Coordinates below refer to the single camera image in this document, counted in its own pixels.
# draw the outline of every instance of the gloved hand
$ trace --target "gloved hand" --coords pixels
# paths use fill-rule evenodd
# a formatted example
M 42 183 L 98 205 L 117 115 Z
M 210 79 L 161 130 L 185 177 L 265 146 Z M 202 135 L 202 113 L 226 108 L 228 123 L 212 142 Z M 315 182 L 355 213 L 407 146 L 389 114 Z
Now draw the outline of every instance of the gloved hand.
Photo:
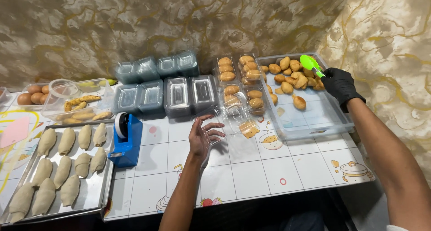
M 322 83 L 326 91 L 334 96 L 340 103 L 340 107 L 344 113 L 348 113 L 347 102 L 352 98 L 360 98 L 364 103 L 365 98 L 356 92 L 353 84 L 352 75 L 337 68 L 329 68 L 325 70 L 326 77 L 322 77 Z

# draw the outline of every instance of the green silicone tong tip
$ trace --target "green silicone tong tip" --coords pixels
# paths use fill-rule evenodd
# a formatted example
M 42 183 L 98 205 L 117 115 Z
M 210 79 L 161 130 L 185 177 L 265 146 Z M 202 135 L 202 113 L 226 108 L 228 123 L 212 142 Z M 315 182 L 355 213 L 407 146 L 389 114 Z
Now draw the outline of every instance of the green silicone tong tip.
M 302 63 L 304 68 L 313 71 L 314 73 L 317 74 L 317 76 L 321 78 L 325 76 L 325 74 L 322 73 L 321 67 L 316 62 L 316 60 L 314 60 L 314 58 L 307 55 L 301 55 L 301 58 L 299 59 L 299 61 Z

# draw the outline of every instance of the egg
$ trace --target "egg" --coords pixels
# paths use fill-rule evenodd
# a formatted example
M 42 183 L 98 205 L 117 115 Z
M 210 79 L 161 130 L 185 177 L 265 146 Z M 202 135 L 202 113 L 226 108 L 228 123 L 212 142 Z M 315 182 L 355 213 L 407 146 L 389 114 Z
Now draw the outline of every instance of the egg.
M 48 94 L 50 92 L 50 87 L 48 85 L 45 85 L 44 87 L 42 87 L 42 93 L 43 94 Z
M 46 98 L 48 97 L 48 94 L 44 94 L 41 98 L 40 98 L 40 104 L 43 105 L 45 104 Z
M 31 94 L 30 93 L 23 93 L 23 94 L 19 95 L 16 102 L 20 106 L 27 106 L 27 105 L 33 104 L 33 102 L 31 102 Z
M 31 100 L 31 102 L 39 105 L 40 104 L 40 98 L 42 98 L 42 96 L 44 96 L 43 93 L 37 92 L 37 93 L 34 93 L 33 95 L 31 95 L 30 100 Z
M 39 85 L 32 85 L 29 88 L 27 88 L 27 91 L 30 94 L 34 94 L 34 93 L 38 93 L 38 92 L 42 93 L 42 87 L 40 87 Z

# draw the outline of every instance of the wall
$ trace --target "wall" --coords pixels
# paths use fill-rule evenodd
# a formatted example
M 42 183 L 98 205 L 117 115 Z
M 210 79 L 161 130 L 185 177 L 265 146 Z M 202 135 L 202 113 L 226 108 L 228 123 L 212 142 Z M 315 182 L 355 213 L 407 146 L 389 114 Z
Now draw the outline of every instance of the wall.
M 431 185 L 431 0 L 348 0 L 318 52 L 347 70 Z
M 187 49 L 315 51 L 346 0 L 0 0 L 0 85 L 113 78 L 113 64 Z

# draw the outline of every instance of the blue tape dispenser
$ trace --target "blue tape dispenser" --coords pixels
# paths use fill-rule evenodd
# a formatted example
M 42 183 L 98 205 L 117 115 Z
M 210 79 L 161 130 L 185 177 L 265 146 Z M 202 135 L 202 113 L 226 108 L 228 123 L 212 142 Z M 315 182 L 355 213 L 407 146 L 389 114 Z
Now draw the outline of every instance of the blue tape dispenser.
M 132 114 L 118 113 L 114 124 L 114 150 L 108 159 L 119 167 L 137 165 L 141 147 L 142 122 Z

